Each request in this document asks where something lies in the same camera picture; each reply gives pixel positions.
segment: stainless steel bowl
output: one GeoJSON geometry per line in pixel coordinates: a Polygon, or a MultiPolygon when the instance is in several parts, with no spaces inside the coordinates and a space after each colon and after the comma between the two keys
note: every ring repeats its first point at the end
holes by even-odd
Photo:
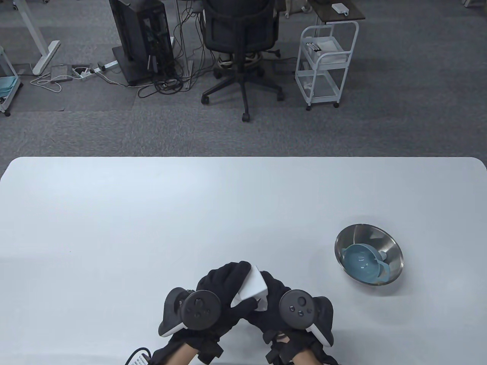
{"type": "Polygon", "coordinates": [[[335,256],[341,268],[348,274],[348,276],[363,284],[372,286],[381,286],[392,283],[399,277],[399,275],[401,275],[404,267],[404,258],[402,256],[401,249],[394,238],[392,238],[387,232],[370,224],[353,224],[342,230],[335,241],[335,256]],[[347,273],[343,267],[341,250],[353,245],[354,243],[367,243],[376,248],[378,251],[384,251],[386,253],[387,257],[384,262],[391,268],[391,276],[389,281],[370,284],[358,280],[347,273]]]}

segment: blue bowl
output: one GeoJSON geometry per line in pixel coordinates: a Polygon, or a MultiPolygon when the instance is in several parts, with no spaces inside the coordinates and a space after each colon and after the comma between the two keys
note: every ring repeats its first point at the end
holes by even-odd
{"type": "Polygon", "coordinates": [[[370,284],[389,281],[391,269],[374,247],[357,243],[342,249],[342,257],[343,268],[355,279],[370,284]]]}

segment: computer tower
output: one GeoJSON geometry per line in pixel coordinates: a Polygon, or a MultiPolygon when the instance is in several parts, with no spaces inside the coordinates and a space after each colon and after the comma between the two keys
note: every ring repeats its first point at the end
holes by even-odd
{"type": "Polygon", "coordinates": [[[119,61],[124,75],[128,63],[142,75],[157,75],[158,78],[172,78],[175,75],[166,9],[160,0],[110,0],[115,24],[122,43],[123,56],[119,49],[113,53],[119,61]]]}

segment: hand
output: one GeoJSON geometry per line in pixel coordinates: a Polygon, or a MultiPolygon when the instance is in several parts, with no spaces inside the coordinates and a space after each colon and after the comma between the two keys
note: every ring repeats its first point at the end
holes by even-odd
{"type": "Polygon", "coordinates": [[[251,265],[246,261],[230,262],[219,269],[211,270],[198,283],[196,290],[208,290],[216,294],[222,304],[220,319],[210,330],[227,333],[241,318],[257,309],[257,300],[249,298],[230,308],[233,298],[242,287],[250,272],[251,265]]]}
{"type": "Polygon", "coordinates": [[[204,276],[198,282],[196,290],[208,290],[216,294],[222,305],[220,318],[210,328],[202,331],[182,329],[176,332],[169,342],[186,343],[199,350],[198,358],[204,364],[209,364],[214,357],[220,357],[223,353],[218,345],[221,336],[257,308],[255,298],[249,298],[230,308],[251,267],[246,261],[230,262],[204,276]]]}
{"type": "Polygon", "coordinates": [[[266,333],[268,331],[284,332],[291,329],[279,314],[279,302],[282,296],[291,290],[281,281],[272,277],[267,271],[261,271],[265,284],[267,285],[267,310],[249,312],[244,318],[252,325],[266,333]]]}
{"type": "Polygon", "coordinates": [[[267,285],[267,310],[250,312],[245,319],[262,331],[266,344],[272,341],[267,361],[274,365],[287,364],[305,349],[318,348],[319,342],[312,333],[293,329],[284,322],[279,313],[279,302],[291,289],[268,272],[262,271],[261,274],[267,285]]]}

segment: black office chair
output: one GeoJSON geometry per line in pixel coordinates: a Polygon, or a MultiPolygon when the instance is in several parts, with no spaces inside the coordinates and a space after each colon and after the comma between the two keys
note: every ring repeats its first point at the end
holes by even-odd
{"type": "Polygon", "coordinates": [[[279,33],[279,14],[274,16],[275,0],[267,0],[262,10],[256,10],[253,14],[245,14],[248,2],[255,0],[203,0],[205,9],[205,21],[202,21],[202,32],[206,47],[211,51],[234,54],[234,69],[218,70],[215,76],[221,74],[229,77],[211,89],[206,90],[202,97],[202,104],[209,103],[209,95],[238,82],[242,91],[245,112],[242,121],[249,122],[248,101],[245,92],[245,82],[261,85],[277,91],[277,100],[284,100],[282,87],[271,80],[263,78],[259,68],[245,69],[245,54],[269,50],[274,46],[279,33]],[[236,13],[238,16],[226,15],[236,13]]]}

